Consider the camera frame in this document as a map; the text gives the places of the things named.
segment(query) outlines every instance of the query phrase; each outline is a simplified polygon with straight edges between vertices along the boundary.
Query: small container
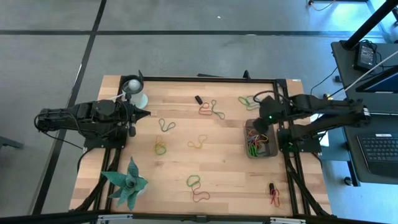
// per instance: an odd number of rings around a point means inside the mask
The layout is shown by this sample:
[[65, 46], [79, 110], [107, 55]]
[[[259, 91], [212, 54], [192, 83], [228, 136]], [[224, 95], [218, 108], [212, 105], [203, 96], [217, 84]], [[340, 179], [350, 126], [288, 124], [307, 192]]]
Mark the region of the small container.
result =
[[[275, 132], [274, 132], [273, 124], [269, 126], [269, 129], [267, 132], [268, 141], [260, 143], [260, 145], [262, 147], [265, 147], [265, 151], [263, 153], [257, 154], [257, 156], [252, 156], [250, 154], [249, 144], [248, 144], [248, 132], [249, 132], [249, 130], [253, 130], [252, 131], [253, 134], [258, 134], [256, 129], [254, 129], [253, 121], [254, 121], [254, 119], [247, 120], [244, 124], [244, 131], [243, 131], [243, 133], [244, 133], [244, 150], [245, 150], [248, 158], [260, 159], [260, 158], [264, 158], [264, 157], [274, 157], [274, 156], [278, 155], [278, 148], [277, 148], [277, 143], [276, 143], [276, 139], [275, 139]], [[259, 139], [266, 140], [266, 138], [264, 138], [261, 135], [259, 136]]]

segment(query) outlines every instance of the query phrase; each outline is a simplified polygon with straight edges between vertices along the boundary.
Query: wooden table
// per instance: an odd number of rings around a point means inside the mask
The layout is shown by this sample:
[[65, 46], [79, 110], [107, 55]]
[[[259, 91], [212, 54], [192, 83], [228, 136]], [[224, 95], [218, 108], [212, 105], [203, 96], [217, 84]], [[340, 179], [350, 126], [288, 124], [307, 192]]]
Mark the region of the wooden table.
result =
[[[98, 99], [107, 99], [118, 93], [120, 76], [103, 78]], [[303, 93], [300, 80], [287, 80], [289, 95]], [[148, 180], [144, 195], [137, 198], [134, 213], [206, 214], [206, 215], [292, 215], [284, 158], [249, 159], [244, 152], [243, 124], [258, 117], [258, 110], [247, 111], [239, 103], [238, 96], [249, 96], [259, 91], [272, 90], [264, 83], [210, 83], [210, 82], [145, 82], [144, 93], [149, 98], [145, 110], [152, 116], [136, 125], [137, 135], [128, 138], [122, 150], [119, 172], [126, 173], [130, 157], [134, 158], [140, 175]], [[204, 102], [217, 100], [218, 116], [198, 114], [199, 105], [194, 96]], [[176, 127], [163, 133], [159, 119], [175, 122]], [[306, 124], [308, 119], [297, 121]], [[187, 147], [188, 141], [197, 142], [206, 134], [203, 148]], [[157, 135], [162, 135], [167, 152], [158, 156], [154, 152]], [[305, 183], [317, 202], [330, 212], [329, 200], [319, 161], [311, 154], [301, 153]], [[104, 149], [94, 149], [81, 161], [70, 208], [76, 208], [97, 184]], [[192, 191], [186, 179], [197, 174], [201, 177], [201, 189], [210, 193], [209, 200], [192, 201]], [[271, 205], [269, 183], [274, 182], [280, 192], [280, 207]], [[100, 208], [104, 208], [108, 184], [103, 190]], [[298, 209], [303, 213], [299, 188], [295, 186]], [[131, 213], [127, 205], [112, 212]]]

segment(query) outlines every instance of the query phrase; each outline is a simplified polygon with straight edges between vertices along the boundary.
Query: gray chair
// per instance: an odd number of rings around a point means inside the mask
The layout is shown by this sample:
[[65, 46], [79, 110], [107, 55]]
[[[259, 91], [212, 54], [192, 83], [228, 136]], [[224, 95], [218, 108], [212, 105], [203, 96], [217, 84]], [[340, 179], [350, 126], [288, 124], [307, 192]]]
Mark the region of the gray chair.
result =
[[3, 146], [11, 146], [11, 147], [14, 147], [16, 149], [22, 149], [24, 147], [24, 145], [19, 143], [19, 142], [16, 142], [16, 141], [13, 141], [11, 139], [4, 138], [4, 137], [0, 136], [0, 149]]

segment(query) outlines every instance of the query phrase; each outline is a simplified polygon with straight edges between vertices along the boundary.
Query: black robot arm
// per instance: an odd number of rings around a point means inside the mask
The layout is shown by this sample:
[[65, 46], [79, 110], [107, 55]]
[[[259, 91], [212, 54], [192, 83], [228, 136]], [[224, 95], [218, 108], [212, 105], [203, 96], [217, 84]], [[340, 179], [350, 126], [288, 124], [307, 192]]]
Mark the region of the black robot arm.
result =
[[85, 147], [116, 147], [124, 146], [127, 130], [130, 136], [136, 135], [134, 124], [147, 115], [149, 111], [128, 101], [98, 100], [69, 108], [42, 109], [34, 124], [44, 133], [59, 129], [78, 131], [86, 138]]
[[259, 118], [255, 120], [253, 125], [257, 131], [263, 134], [268, 131], [269, 125], [276, 124], [279, 121], [293, 121], [309, 117], [315, 113], [324, 114], [311, 124], [305, 126], [291, 125], [289, 127], [289, 139], [291, 141], [312, 138], [321, 131], [345, 125], [361, 126], [370, 122], [370, 114], [361, 100], [328, 100], [301, 94], [286, 98], [284, 104], [280, 104], [271, 96], [257, 102], [260, 104], [260, 113]]

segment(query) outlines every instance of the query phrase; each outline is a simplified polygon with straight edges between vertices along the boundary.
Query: green plant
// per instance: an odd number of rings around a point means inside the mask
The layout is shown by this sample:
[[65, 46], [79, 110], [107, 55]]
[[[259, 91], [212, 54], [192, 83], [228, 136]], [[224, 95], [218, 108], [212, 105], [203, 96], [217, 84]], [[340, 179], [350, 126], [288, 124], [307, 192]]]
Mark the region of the green plant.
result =
[[120, 187], [119, 190], [111, 194], [110, 198], [119, 198], [116, 207], [127, 201], [127, 206], [132, 210], [136, 204], [137, 194], [148, 184], [146, 179], [139, 177], [138, 167], [131, 158], [127, 175], [119, 172], [101, 172], [108, 180]]

